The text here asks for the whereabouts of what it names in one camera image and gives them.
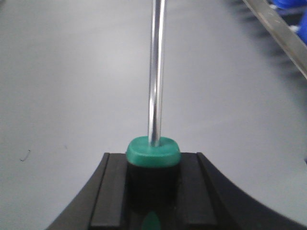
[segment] white table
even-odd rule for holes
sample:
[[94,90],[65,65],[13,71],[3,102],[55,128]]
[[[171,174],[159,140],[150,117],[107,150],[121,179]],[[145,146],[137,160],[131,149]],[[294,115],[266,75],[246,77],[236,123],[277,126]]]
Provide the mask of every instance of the white table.
[[[150,0],[0,3],[0,229],[46,228],[146,135],[150,20]],[[164,83],[163,136],[307,225],[307,80],[244,4],[170,0]]]

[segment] black plastic base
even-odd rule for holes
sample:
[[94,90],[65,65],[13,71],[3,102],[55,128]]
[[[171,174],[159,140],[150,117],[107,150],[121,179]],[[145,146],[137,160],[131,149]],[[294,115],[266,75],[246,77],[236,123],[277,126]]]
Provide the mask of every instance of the black plastic base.
[[183,153],[177,168],[165,170],[144,170],[128,165],[125,154],[106,153],[47,229],[141,230],[155,211],[162,230],[307,230],[242,192],[201,153]]

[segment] blue cap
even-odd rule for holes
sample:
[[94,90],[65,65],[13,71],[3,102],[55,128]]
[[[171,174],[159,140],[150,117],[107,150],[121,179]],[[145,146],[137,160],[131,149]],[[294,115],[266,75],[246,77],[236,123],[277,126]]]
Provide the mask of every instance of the blue cap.
[[307,11],[305,12],[301,23],[300,23],[300,28],[297,31],[297,35],[305,42],[307,45]]
[[289,9],[307,5],[307,0],[273,0],[273,3],[281,9]]

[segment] metal rod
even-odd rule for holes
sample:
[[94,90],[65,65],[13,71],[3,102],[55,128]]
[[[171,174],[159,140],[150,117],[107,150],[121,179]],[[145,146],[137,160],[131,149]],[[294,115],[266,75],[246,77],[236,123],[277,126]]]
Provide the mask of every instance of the metal rod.
[[148,142],[153,147],[160,145],[161,136],[165,8],[166,0],[153,0],[148,119]]

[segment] green plastic collar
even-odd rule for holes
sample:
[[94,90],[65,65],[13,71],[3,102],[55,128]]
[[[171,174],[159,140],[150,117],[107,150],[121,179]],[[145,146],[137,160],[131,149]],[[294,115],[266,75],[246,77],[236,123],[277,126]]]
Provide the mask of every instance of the green plastic collar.
[[127,149],[127,160],[133,165],[145,168],[171,167],[180,162],[178,144],[169,138],[160,138],[159,147],[148,145],[148,137],[132,140]]

